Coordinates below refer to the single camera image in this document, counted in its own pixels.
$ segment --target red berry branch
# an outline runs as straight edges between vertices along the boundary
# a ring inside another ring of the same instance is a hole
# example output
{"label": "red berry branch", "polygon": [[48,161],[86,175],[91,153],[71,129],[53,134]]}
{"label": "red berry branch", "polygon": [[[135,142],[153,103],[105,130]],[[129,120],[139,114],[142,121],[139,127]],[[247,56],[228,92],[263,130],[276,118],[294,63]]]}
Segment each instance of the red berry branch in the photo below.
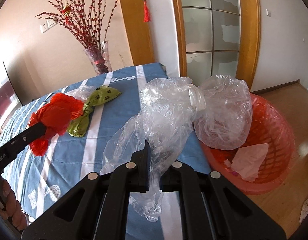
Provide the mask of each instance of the red berry branch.
{"label": "red berry branch", "polygon": [[106,0],[91,0],[91,5],[88,7],[86,0],[52,0],[48,2],[57,9],[58,13],[42,12],[37,17],[55,20],[59,25],[68,29],[85,49],[100,48],[101,43],[106,40],[118,1],[114,3],[104,33],[102,26],[106,12]]}

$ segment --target bed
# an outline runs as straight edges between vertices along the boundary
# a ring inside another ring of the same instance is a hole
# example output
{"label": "bed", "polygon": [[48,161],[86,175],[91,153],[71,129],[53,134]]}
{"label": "bed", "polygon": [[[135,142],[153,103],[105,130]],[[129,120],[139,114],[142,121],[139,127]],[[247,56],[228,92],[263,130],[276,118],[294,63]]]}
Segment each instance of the bed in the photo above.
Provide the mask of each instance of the bed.
{"label": "bed", "polygon": [[[83,85],[108,85],[122,94],[104,106],[95,108],[85,137],[56,135],[44,157],[35,157],[29,147],[26,147],[6,167],[2,176],[10,183],[26,213],[34,219],[38,218],[88,173],[100,171],[107,141],[130,117],[139,112],[139,92],[144,84],[154,78],[167,78],[159,63],[116,70],[54,92],[66,93]],[[50,93],[19,108],[6,124],[0,136],[0,146],[26,129],[31,114],[47,103],[52,95]],[[194,132],[178,159],[191,165],[196,171],[210,172]],[[180,219],[177,193],[164,195],[162,215],[157,222],[147,221],[130,205],[126,240],[182,239]]]}

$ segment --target human hand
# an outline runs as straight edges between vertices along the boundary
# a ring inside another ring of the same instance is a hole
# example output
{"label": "human hand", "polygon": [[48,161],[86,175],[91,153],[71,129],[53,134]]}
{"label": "human hand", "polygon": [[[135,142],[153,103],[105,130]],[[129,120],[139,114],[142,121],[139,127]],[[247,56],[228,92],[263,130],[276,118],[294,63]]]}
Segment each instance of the human hand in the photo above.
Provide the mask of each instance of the human hand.
{"label": "human hand", "polygon": [[16,196],[13,190],[11,190],[9,183],[4,179],[2,183],[3,195],[6,197],[6,211],[0,209],[0,215],[4,220],[8,217],[12,218],[13,226],[17,230],[22,230],[27,227],[26,217],[22,212],[20,203],[16,200]]}

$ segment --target wooden floor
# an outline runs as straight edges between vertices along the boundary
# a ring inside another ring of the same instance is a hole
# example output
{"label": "wooden floor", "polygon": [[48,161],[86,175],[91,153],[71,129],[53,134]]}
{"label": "wooden floor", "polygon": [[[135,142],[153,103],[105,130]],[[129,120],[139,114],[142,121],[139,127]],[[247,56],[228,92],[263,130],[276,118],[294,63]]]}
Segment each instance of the wooden floor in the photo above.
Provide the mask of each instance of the wooden floor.
{"label": "wooden floor", "polygon": [[[308,91],[294,84],[260,95],[269,100],[290,123],[298,147],[308,138]],[[249,196],[290,237],[299,226],[301,208],[308,198],[308,154],[298,157],[287,179],[277,189]]]}

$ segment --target glass vase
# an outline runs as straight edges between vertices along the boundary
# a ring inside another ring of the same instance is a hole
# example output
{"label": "glass vase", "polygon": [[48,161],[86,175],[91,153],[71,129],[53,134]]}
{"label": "glass vase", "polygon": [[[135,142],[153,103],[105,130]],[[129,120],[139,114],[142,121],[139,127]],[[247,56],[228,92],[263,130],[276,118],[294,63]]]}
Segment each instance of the glass vase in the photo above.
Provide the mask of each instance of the glass vase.
{"label": "glass vase", "polygon": [[103,41],[100,48],[97,46],[85,49],[84,52],[91,61],[97,75],[112,71],[109,57],[108,41]]}

